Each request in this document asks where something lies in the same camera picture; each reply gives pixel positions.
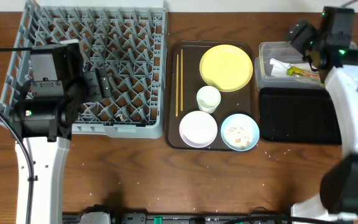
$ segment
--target brown tabletop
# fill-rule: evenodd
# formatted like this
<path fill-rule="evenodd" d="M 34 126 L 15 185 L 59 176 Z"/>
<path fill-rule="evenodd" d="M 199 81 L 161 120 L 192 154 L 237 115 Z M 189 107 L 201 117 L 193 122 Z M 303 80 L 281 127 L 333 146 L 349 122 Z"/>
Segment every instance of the brown tabletop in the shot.
<path fill-rule="evenodd" d="M 169 46 L 179 40 L 247 42 L 256 57 L 261 42 L 283 40 L 302 18 L 318 25 L 320 16 L 170 13 Z M 21 13 L 0 12 L 0 47 L 13 46 L 20 19 Z M 354 41 L 358 43 L 358 15 Z M 10 57 L 0 53 L 0 94 Z M 63 211 L 80 212 L 96 203 L 163 213 L 247 213 L 256 206 L 287 210 L 318 193 L 322 176 L 340 156 L 340 146 L 260 141 L 250 153 L 200 152 L 171 149 L 163 138 L 74 135 Z M 0 126 L 0 223 L 15 222 L 17 173 L 14 140 Z"/>

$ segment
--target chopstick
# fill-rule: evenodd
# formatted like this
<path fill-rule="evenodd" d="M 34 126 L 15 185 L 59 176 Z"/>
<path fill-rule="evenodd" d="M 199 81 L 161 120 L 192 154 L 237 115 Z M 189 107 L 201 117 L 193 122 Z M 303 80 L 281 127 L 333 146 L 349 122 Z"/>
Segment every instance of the chopstick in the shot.
<path fill-rule="evenodd" d="M 177 98 L 175 116 L 178 116 L 178 95 L 179 95 L 179 55 L 177 55 Z"/>
<path fill-rule="evenodd" d="M 180 53 L 180 111 L 183 111 L 183 49 Z"/>

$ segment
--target gray dish rack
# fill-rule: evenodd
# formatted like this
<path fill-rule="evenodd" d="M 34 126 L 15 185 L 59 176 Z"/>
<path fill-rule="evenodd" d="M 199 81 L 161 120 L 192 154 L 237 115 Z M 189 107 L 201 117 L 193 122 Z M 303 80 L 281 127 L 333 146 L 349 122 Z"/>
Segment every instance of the gray dish rack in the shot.
<path fill-rule="evenodd" d="M 167 29 L 165 8 L 39 7 L 27 1 L 14 47 L 79 39 L 84 72 L 106 69 L 111 97 L 84 103 L 73 134 L 159 138 L 163 133 Z M 30 52 L 13 52 L 0 99 L 5 117 L 18 101 L 23 84 L 31 79 Z"/>

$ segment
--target white wall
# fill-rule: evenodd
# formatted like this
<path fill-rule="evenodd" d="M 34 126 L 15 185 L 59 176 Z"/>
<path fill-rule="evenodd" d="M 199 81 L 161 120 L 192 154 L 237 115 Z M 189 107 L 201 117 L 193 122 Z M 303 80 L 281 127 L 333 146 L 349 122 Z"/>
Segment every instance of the white wall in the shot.
<path fill-rule="evenodd" d="M 35 0 L 40 6 L 162 7 L 162 0 Z M 172 12 L 321 12 L 349 0 L 166 0 Z M 23 11 L 25 0 L 0 0 L 0 11 Z M 353 7 L 358 12 L 358 2 Z"/>

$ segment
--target table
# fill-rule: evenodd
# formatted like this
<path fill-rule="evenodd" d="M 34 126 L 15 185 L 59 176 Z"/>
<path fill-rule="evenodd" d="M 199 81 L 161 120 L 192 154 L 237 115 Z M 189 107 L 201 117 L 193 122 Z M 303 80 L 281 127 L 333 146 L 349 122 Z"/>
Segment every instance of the table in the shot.
<path fill-rule="evenodd" d="M 179 40 L 283 40 L 310 13 L 170 13 L 169 46 Z M 12 47 L 21 13 L 0 12 L 0 47 Z M 354 26 L 358 43 L 358 15 Z M 0 53 L 0 94 L 11 54 Z M 248 213 L 256 206 L 288 211 L 318 193 L 322 176 L 339 162 L 340 146 L 259 141 L 248 153 L 180 151 L 163 139 L 74 135 L 64 178 L 64 212 L 104 203 L 160 213 Z M 0 126 L 0 223 L 14 223 L 17 200 L 14 140 Z"/>

